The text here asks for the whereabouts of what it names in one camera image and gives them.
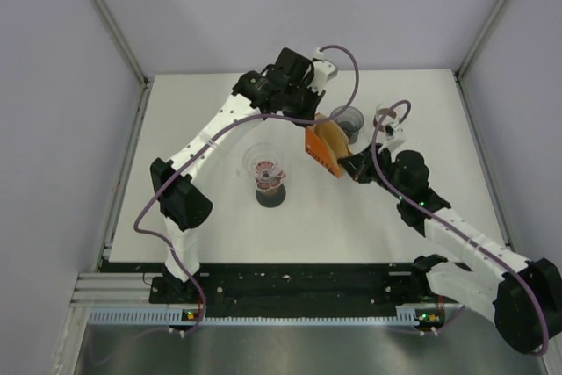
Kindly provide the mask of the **glass cup with brown band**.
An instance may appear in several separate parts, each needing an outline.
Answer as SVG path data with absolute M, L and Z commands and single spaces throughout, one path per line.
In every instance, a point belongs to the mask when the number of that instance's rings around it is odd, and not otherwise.
M 373 118 L 373 126 L 378 130 L 383 130 L 386 126 L 393 126 L 400 123 L 401 116 L 395 110 L 379 103 L 376 107 Z

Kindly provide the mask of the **orange coffee filter box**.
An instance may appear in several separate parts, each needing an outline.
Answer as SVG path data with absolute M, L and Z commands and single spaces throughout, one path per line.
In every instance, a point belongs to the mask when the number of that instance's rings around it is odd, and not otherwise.
M 342 169 L 333 149 L 324 137 L 317 134 L 317 126 L 308 126 L 305 129 L 305 152 L 312 157 L 321 167 L 336 178 L 342 177 Z

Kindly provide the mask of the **grey smoked plastic dripper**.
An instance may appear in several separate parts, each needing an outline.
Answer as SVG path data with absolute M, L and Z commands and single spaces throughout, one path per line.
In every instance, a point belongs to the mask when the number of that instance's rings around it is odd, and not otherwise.
M 364 125 L 364 115 L 356 107 L 338 106 L 330 113 L 330 117 L 346 134 L 349 143 L 354 144 Z

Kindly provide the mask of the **clear glass dripper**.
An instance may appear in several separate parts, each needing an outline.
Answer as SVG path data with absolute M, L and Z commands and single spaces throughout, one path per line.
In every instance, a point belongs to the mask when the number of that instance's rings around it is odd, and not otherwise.
M 283 160 L 283 153 L 277 146 L 257 143 L 245 151 L 237 174 L 252 179 L 259 191 L 271 191 L 286 177 Z

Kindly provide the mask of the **glass carafe with red rim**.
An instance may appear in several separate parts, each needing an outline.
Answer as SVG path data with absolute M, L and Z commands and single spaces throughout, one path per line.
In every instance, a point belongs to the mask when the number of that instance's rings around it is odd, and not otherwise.
M 266 208 L 280 206 L 286 198 L 284 179 L 286 174 L 281 170 L 274 173 L 270 169 L 263 169 L 256 175 L 256 200 Z

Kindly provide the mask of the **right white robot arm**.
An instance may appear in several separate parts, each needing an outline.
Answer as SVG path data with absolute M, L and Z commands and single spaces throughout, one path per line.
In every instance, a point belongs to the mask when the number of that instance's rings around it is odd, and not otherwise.
M 561 332 L 561 275 L 554 263 L 532 261 L 472 227 L 430 187 L 429 168 L 417 151 L 392 156 L 381 146 L 368 147 L 338 162 L 354 181 L 392 193 L 405 224 L 453 255 L 452 261 L 415 259 L 409 287 L 417 299 L 453 299 L 492 322 L 514 350 L 546 353 Z

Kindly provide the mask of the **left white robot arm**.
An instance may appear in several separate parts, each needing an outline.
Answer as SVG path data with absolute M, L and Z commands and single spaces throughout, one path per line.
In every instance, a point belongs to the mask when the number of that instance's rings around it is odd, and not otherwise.
M 199 281 L 193 276 L 199 269 L 194 231 L 212 212 L 213 202 L 203 187 L 222 154 L 268 118 L 311 126 L 328 81 L 336 73 L 336 66 L 326 60 L 322 50 L 306 58 L 285 47 L 263 70 L 242 74 L 225 103 L 182 150 L 168 161 L 153 161 L 150 176 L 155 203 L 167 231 L 168 288 L 178 300 L 190 301 L 198 294 Z

